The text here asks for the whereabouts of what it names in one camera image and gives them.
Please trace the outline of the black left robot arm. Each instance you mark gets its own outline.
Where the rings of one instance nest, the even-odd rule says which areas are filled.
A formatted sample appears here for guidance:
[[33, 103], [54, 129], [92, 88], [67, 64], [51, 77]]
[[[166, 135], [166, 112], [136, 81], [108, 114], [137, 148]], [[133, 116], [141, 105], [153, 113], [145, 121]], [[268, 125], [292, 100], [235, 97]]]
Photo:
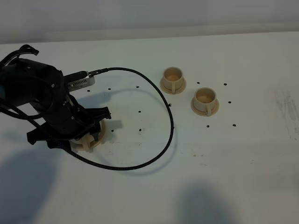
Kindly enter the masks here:
[[30, 144], [46, 141], [49, 148], [74, 147], [89, 151], [105, 135], [104, 119], [111, 115], [107, 107], [84, 108], [70, 92], [95, 83], [96, 72], [79, 71], [64, 76], [54, 66], [20, 58], [38, 55], [28, 44], [8, 54], [0, 62], [0, 111], [17, 119], [27, 116], [11, 112], [9, 106], [30, 104], [37, 115], [31, 120], [45, 120], [40, 128], [27, 133]]

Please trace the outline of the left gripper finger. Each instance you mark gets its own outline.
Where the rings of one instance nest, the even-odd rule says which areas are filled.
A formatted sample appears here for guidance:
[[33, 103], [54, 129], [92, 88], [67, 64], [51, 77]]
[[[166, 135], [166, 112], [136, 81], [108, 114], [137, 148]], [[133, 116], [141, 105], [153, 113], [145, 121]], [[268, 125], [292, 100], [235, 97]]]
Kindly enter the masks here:
[[100, 134], [100, 131], [92, 131], [91, 132], [91, 136], [93, 136], [94, 141], [99, 141], [99, 134]]

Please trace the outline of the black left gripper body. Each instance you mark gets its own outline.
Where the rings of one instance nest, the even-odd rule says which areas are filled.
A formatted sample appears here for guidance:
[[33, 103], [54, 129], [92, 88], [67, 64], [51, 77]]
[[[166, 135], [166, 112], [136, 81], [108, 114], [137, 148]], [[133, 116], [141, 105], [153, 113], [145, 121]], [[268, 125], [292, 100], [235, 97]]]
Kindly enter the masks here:
[[71, 149], [69, 140], [80, 139], [88, 132], [100, 131], [98, 123], [110, 118], [107, 107], [84, 108], [68, 94], [65, 101], [44, 116], [45, 123], [41, 128], [27, 133], [27, 140], [32, 145], [37, 141], [46, 141], [49, 148], [60, 148], [57, 142], [50, 139], [51, 135]]

